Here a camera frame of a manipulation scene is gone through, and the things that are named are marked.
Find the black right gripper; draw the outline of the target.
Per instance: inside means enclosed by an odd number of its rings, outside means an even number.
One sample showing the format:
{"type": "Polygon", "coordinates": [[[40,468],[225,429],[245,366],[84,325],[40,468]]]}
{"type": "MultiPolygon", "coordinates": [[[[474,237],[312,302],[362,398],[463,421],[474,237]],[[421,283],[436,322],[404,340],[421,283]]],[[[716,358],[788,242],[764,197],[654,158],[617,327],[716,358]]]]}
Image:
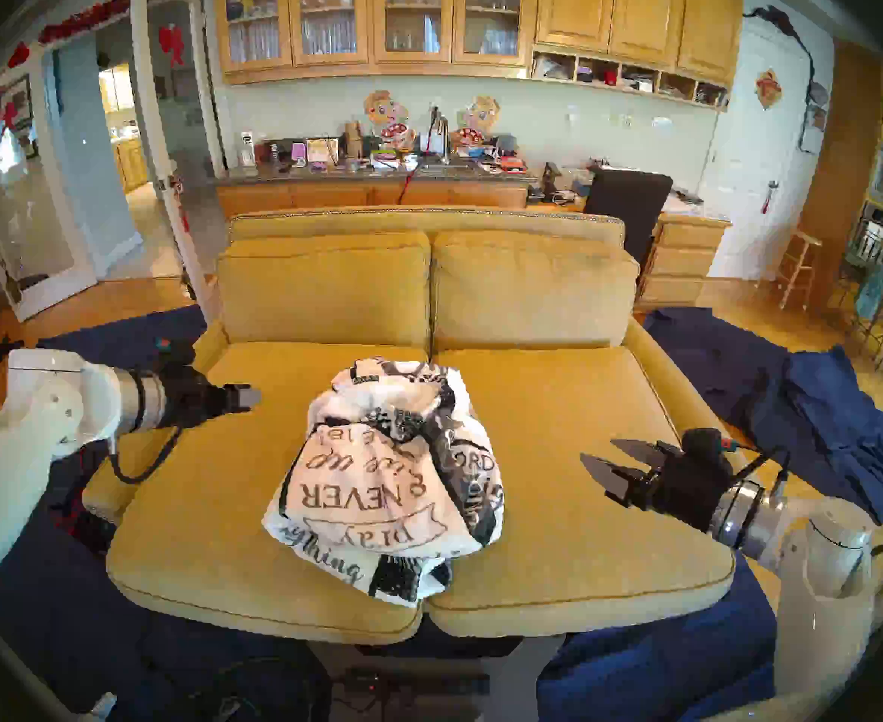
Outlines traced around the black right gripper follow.
{"type": "Polygon", "coordinates": [[[581,463],[605,496],[622,507],[637,507],[671,516],[697,531],[706,531],[720,499],[734,482],[732,464],[723,450],[663,450],[641,440],[612,438],[611,445],[648,466],[638,482],[638,469],[593,454],[581,463]]]}

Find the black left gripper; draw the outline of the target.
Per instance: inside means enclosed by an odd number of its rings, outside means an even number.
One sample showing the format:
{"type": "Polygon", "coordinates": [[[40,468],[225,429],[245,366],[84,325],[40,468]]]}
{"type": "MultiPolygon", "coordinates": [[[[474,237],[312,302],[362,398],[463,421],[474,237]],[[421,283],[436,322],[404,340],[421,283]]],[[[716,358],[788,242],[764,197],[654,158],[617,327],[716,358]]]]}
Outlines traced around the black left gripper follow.
{"type": "Polygon", "coordinates": [[[164,391],[159,428],[196,428],[225,414],[248,413],[261,403],[261,391],[246,383],[214,386],[191,365],[159,368],[164,391]]]}

